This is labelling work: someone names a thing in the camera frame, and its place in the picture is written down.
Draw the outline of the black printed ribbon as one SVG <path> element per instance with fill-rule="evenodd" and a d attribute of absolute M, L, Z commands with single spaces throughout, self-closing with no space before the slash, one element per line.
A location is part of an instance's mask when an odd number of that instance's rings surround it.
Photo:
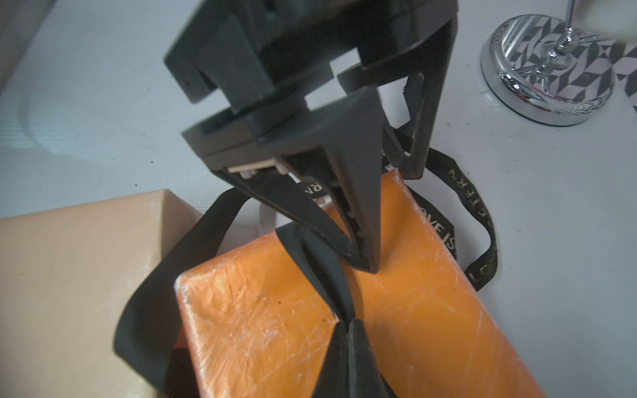
<path fill-rule="evenodd" d="M 459 197 L 464 208 L 489 233 L 490 246 L 465 270 L 475 290 L 494 278 L 498 265 L 495 228 L 474 184 L 453 158 L 430 149 L 426 168 Z M 197 397 L 189 352 L 177 348 L 182 328 L 174 282 L 183 272 L 213 258 L 232 222 L 248 200 L 232 188 L 212 204 L 196 225 L 139 285 L 125 305 L 114 333 L 114 353 L 145 381 L 170 397 Z M 291 222 L 276 231 L 287 253 L 347 329 L 356 318 L 353 297 L 336 252 L 310 229 Z"/>

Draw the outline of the orange gift box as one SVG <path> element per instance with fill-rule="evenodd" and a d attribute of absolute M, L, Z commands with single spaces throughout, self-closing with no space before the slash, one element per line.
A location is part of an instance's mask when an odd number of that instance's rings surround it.
<path fill-rule="evenodd" d="M 380 270 L 344 267 L 381 374 L 400 397 L 540 397 L 397 172 L 382 179 Z M 275 233 L 175 283 L 203 397 L 308 397 L 335 318 Z"/>

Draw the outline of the peach gift box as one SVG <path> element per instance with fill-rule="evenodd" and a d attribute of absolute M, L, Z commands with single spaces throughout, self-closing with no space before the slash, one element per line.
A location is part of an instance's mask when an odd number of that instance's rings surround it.
<path fill-rule="evenodd" d="M 3 219 L 2 396 L 198 396 L 174 283 L 246 201 L 161 190 Z"/>

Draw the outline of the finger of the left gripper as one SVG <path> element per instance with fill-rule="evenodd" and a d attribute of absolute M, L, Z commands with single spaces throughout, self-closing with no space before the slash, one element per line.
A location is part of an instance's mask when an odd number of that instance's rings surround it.
<path fill-rule="evenodd" d="M 458 29 L 453 17 L 425 41 L 373 66 L 358 63 L 338 74 L 348 94 L 363 86 L 384 86 L 407 78 L 402 94 L 410 119 L 383 132 L 383 156 L 404 179 L 419 179 L 426 168 L 434 122 Z"/>
<path fill-rule="evenodd" d="M 376 273 L 384 128 L 377 89 L 367 86 L 316 110 L 296 95 L 244 114 L 225 109 L 182 136 L 214 175 Z"/>

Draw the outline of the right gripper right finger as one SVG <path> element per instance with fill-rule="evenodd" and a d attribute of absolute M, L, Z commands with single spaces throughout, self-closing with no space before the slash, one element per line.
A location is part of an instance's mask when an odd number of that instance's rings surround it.
<path fill-rule="evenodd" d="M 364 323 L 354 319 L 348 327 L 349 397 L 391 397 L 373 354 Z"/>

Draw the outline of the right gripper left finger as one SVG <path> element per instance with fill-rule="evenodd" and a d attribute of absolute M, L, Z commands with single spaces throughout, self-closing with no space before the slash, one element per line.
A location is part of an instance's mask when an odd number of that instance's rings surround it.
<path fill-rule="evenodd" d="M 311 397 L 349 397 L 348 382 L 348 329 L 344 323 L 337 323 Z"/>

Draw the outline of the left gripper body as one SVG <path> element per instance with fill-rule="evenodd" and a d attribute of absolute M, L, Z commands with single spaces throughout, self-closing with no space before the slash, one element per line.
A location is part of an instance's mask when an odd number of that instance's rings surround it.
<path fill-rule="evenodd" d="M 221 91 L 240 114 L 331 78 L 356 50 L 353 77 L 384 85 L 432 62 L 455 1 L 203 1 L 164 62 L 192 103 Z"/>

